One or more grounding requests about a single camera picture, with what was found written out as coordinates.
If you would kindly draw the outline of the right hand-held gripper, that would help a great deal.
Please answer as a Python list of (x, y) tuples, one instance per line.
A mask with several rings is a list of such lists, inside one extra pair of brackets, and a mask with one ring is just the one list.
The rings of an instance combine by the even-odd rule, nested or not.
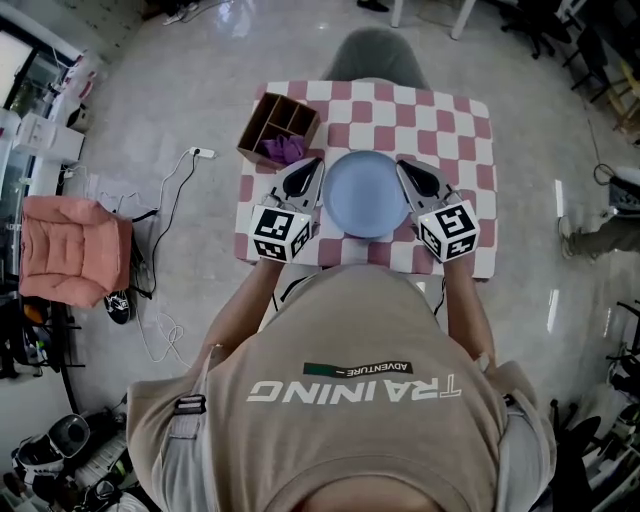
[(445, 263), (473, 253), (480, 227), (469, 200), (424, 213), (453, 193), (445, 174), (417, 160), (398, 160), (396, 173), (411, 209), (423, 213), (417, 217), (418, 239), (434, 258)]

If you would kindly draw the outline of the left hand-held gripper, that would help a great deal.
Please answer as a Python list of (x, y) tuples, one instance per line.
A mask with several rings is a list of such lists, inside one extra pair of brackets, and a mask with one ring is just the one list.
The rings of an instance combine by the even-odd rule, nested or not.
[(320, 157), (294, 162), (271, 181), (271, 195), (253, 206), (248, 228), (248, 260), (294, 262), (316, 236), (316, 206), (325, 175)]

